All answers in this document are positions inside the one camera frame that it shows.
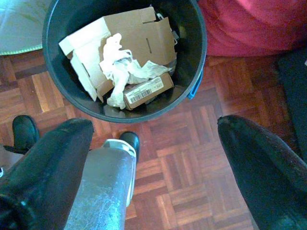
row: red fabric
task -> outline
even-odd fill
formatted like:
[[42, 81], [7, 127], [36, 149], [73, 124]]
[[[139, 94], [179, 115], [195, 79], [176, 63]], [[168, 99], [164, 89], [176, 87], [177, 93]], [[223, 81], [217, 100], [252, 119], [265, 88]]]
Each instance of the red fabric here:
[[261, 56], [307, 45], [307, 0], [200, 0], [208, 55]]

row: barcode label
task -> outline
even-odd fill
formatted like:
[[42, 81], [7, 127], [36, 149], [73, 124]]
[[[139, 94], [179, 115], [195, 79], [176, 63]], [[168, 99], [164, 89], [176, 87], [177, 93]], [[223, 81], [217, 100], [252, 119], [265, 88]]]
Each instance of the barcode label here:
[[160, 77], [154, 78], [146, 83], [139, 85], [136, 89], [126, 93], [126, 97], [130, 104], [147, 97], [148, 95], [162, 89], [164, 87]]

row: small cardboard box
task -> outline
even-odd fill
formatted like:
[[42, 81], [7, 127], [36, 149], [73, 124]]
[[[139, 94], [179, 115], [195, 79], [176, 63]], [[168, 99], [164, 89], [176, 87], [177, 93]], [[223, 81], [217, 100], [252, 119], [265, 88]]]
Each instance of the small cardboard box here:
[[132, 110], [174, 86], [168, 73], [124, 91], [126, 109]]
[[65, 37], [60, 43], [84, 89], [95, 101], [113, 88], [100, 69], [106, 39], [122, 35], [122, 49], [132, 51], [143, 66], [148, 60], [167, 65], [176, 59], [168, 18], [155, 22], [153, 7], [104, 16]]

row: crumpled plastic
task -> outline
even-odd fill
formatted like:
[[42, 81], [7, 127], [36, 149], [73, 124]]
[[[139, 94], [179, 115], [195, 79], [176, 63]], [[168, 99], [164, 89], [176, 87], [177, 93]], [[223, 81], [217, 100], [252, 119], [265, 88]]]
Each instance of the crumpled plastic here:
[[114, 89], [111, 96], [107, 99], [107, 104], [112, 107], [124, 109], [123, 91], [126, 84], [139, 84], [149, 79], [158, 77], [172, 68], [167, 68], [147, 61], [143, 67], [133, 59], [130, 50], [120, 50], [121, 34], [115, 34], [106, 40], [103, 58], [100, 67], [107, 79], [113, 81]]

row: parquet floor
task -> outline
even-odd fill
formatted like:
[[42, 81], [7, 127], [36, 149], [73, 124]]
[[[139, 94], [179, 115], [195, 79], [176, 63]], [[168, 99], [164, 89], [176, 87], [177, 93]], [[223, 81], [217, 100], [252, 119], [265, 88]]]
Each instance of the parquet floor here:
[[242, 115], [295, 149], [276, 59], [208, 57], [195, 99], [156, 120], [114, 124], [84, 114], [62, 97], [42, 51], [0, 57], [0, 143], [13, 144], [12, 120], [21, 114], [31, 115], [41, 134], [69, 118], [91, 119], [91, 148], [125, 130], [135, 131], [142, 146], [127, 230], [252, 230], [216, 121], [222, 115]]

